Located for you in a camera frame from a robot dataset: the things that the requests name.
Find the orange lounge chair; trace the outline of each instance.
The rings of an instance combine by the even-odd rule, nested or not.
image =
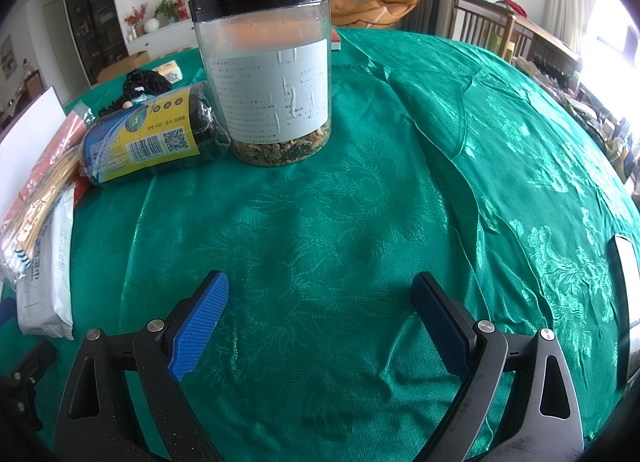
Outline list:
[[[331,23],[344,28],[388,28],[400,21],[420,0],[331,0]]]

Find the white cabinet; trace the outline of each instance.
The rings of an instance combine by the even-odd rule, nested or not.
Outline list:
[[[180,21],[165,25],[158,30],[145,34],[127,43],[129,55],[146,50],[150,59],[158,59],[172,52],[198,45],[193,22]]]

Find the silver bolt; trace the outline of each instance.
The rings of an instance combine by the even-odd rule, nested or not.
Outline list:
[[[92,328],[86,333],[85,336],[89,341],[95,341],[98,337],[100,337],[100,329]]]
[[[554,334],[554,331],[551,330],[551,328],[541,328],[540,335],[547,341],[553,341],[554,339],[556,339],[556,335]]]
[[[146,329],[149,330],[149,332],[159,332],[163,328],[164,328],[164,321],[162,321],[161,319],[152,319],[146,325]]]
[[[491,321],[483,319],[481,321],[478,321],[478,330],[484,332],[485,334],[490,334],[491,332],[495,331],[495,325],[491,323]]]

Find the vase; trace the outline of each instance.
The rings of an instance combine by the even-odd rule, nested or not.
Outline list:
[[[160,26],[160,22],[155,17],[151,19],[147,19],[144,24],[145,32],[148,34],[149,32],[158,30],[159,26]]]

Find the plastic jar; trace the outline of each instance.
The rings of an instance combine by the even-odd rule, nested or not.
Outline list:
[[[217,113],[242,161],[291,164],[331,134],[329,0],[191,0]]]

